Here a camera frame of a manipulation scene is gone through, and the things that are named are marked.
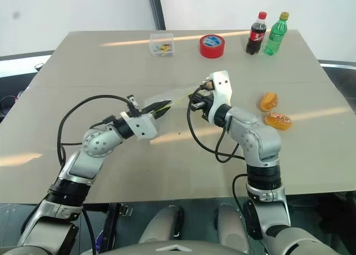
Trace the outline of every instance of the beige tabletop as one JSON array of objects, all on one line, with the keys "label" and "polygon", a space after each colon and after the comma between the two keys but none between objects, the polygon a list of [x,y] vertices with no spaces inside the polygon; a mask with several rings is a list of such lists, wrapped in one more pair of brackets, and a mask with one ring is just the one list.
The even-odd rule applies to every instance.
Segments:
[{"label": "beige tabletop", "polygon": [[[356,189],[356,117],[298,31],[289,31],[273,56],[244,52],[248,31],[174,31],[173,57],[155,58],[148,31],[74,32],[60,44],[29,89],[0,124],[0,202],[35,203],[56,179],[56,135],[62,117],[76,103],[97,94],[134,94],[143,107],[171,98],[172,109],[159,119],[151,141],[124,141],[107,157],[86,202],[159,201],[231,196],[231,181],[246,172],[244,161],[218,163],[191,138],[186,95],[211,72],[227,70],[231,104],[261,114],[266,92],[276,92],[276,112],[293,120],[282,138],[281,176],[287,194]],[[201,35],[220,33],[225,53],[206,59]],[[93,123],[125,111],[124,104],[100,99],[78,109],[63,129],[63,142],[78,142]],[[220,128],[192,114],[201,140],[215,147]],[[224,140],[230,152],[234,142]],[[76,147],[67,148],[67,155]],[[244,196],[245,181],[237,184]]]}]

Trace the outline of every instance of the orange object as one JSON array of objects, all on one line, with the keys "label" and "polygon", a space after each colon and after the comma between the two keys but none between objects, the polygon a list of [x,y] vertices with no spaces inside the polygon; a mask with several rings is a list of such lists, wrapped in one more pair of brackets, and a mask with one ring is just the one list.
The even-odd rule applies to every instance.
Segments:
[{"label": "orange object", "polygon": [[269,92],[263,96],[260,102],[260,109],[264,112],[269,112],[278,104],[278,97],[276,93]]},{"label": "orange object", "polygon": [[292,125],[291,119],[288,116],[279,113],[269,113],[263,117],[263,121],[268,126],[279,130],[287,130]]}]

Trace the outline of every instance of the coca-cola bottle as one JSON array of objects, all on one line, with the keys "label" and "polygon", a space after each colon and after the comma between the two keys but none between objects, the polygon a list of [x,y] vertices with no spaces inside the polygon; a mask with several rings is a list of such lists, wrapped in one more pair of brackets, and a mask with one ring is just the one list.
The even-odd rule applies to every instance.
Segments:
[{"label": "coca-cola bottle", "polygon": [[251,55],[259,52],[262,44],[263,37],[266,32],[266,19],[267,13],[260,12],[258,14],[258,20],[251,26],[251,32],[249,37],[249,43],[247,43],[246,52]]}]

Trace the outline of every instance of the water bottle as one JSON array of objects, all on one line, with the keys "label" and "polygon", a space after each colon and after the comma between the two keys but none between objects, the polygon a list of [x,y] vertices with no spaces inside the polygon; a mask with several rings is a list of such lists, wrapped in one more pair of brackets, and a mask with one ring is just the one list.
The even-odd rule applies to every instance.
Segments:
[{"label": "water bottle", "polygon": [[284,35],[287,32],[287,20],[289,17],[288,12],[282,12],[279,17],[279,21],[276,22],[269,34],[268,42],[265,47],[265,53],[268,55],[274,55],[279,51],[280,44]]}]

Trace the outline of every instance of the red tape roll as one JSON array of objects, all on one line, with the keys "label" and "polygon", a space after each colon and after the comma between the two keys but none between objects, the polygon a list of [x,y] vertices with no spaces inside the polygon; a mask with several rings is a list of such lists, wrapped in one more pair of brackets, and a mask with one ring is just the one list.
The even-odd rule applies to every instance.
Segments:
[{"label": "red tape roll", "polygon": [[200,54],[205,58],[215,59],[224,54],[225,40],[215,34],[207,34],[199,40]]}]

